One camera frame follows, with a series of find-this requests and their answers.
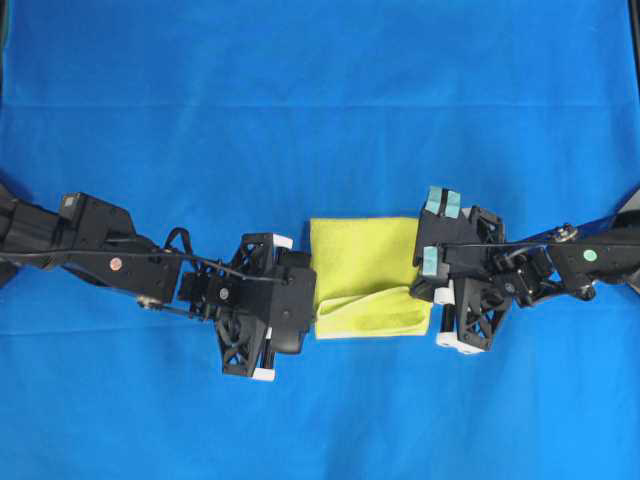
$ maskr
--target black cable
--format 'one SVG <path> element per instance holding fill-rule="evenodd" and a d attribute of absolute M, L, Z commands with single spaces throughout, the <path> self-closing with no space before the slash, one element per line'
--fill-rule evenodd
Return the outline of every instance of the black cable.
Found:
<path fill-rule="evenodd" d="M 229 275 L 239 277 L 242 280 L 250 280 L 254 282 L 271 282 L 271 283 L 284 283 L 284 280 L 274 277 L 261 277 L 255 275 L 245 275 L 238 272 L 233 268 L 229 268 L 220 262 L 209 260 L 208 258 L 199 257 L 197 255 L 189 255 L 182 252 L 113 252 L 108 250 L 49 250 L 47 252 L 3 252 L 0 251 L 0 257 L 7 260 L 19 261 L 21 259 L 33 259 L 33 258 L 49 258 L 57 257 L 60 255 L 90 255 L 90 256 L 104 256 L 104 257 L 129 257 L 129 258 L 180 258 L 189 262 L 200 262 L 204 265 L 208 265 L 215 270 L 226 272 Z"/>
<path fill-rule="evenodd" d="M 582 243 L 582 242 L 513 242 L 513 243 L 441 243 L 440 246 L 444 248 L 493 248 L 493 247 L 586 247 L 586 248 L 598 248 L 598 247 L 623 247 L 623 248 L 640 248 L 640 243 Z"/>
<path fill-rule="evenodd" d="M 180 235 L 180 238 L 182 239 L 182 248 L 184 248 L 184 252 L 187 255 L 193 255 L 193 247 L 191 246 L 191 235 L 189 234 L 189 230 L 182 227 L 176 227 L 173 230 L 171 230 L 171 232 L 167 236 L 167 239 L 164 242 L 164 248 L 165 249 L 173 248 L 171 244 L 173 243 L 173 241 L 176 239 L 178 235 Z M 198 262 L 196 261 L 192 261 L 191 266 L 196 272 L 200 269 L 198 266 Z"/>

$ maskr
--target wire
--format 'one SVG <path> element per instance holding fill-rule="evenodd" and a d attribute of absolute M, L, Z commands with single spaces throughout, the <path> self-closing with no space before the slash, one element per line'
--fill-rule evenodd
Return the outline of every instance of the wire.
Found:
<path fill-rule="evenodd" d="M 271 283 L 282 283 L 284 280 L 274 277 L 264 277 L 264 276 L 256 276 L 256 275 L 246 275 L 242 272 L 238 272 L 233 268 L 227 267 L 223 265 L 221 262 L 215 262 L 213 260 L 209 260 L 208 258 L 199 257 L 197 255 L 189 255 L 187 253 L 182 252 L 114 252 L 108 250 L 49 250 L 47 252 L 3 252 L 0 250 L 0 257 L 6 258 L 7 260 L 26 260 L 26 259 L 38 259 L 38 258 L 50 258 L 57 257 L 61 255 L 88 255 L 88 256 L 96 256 L 96 257 L 113 257 L 113 256 L 121 256 L 121 257 L 129 257 L 129 258 L 180 258 L 181 260 L 187 260 L 189 262 L 200 262 L 204 265 L 208 265 L 215 270 L 220 270 L 222 272 L 226 272 L 229 275 L 233 275 L 235 277 L 239 277 L 242 280 L 250 280 L 253 282 L 271 282 Z"/>
<path fill-rule="evenodd" d="M 513 243 L 442 243 L 440 246 L 444 248 L 494 248 L 494 247 L 528 247 L 528 248 L 542 248 L 542 247 L 586 247 L 586 248 L 598 248 L 598 247 L 623 247 L 623 248 L 640 248 L 640 243 L 553 243 L 553 242 L 513 242 Z"/>

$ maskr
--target green sticker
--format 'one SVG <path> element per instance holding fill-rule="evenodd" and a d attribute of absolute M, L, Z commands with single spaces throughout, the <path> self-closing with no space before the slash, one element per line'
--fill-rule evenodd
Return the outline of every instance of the green sticker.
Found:
<path fill-rule="evenodd" d="M 587 262 L 595 262 L 598 259 L 598 254 L 595 250 L 585 250 L 582 253 L 582 256 Z"/>

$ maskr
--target blue backdrop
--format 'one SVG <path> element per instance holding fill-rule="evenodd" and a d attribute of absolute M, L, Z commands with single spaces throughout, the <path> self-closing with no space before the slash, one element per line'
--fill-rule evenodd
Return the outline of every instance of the blue backdrop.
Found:
<path fill-rule="evenodd" d="M 431 184 L 516 239 L 640 182 L 626 0 L 21 0 L 4 60 L 2 178 L 211 257 L 417 215 Z M 221 376 L 210 326 L 23 271 L 0 292 L 0 477 L 638 478 L 639 312 L 601 286 L 514 311 L 471 358 L 433 328 L 310 336 L 262 384 Z"/>

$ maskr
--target folded towel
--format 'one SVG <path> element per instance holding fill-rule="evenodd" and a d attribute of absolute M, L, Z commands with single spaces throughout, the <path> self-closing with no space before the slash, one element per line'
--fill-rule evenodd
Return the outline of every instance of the folded towel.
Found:
<path fill-rule="evenodd" d="M 424 335 L 431 304 L 409 295 L 418 221 L 312 219 L 316 337 Z"/>

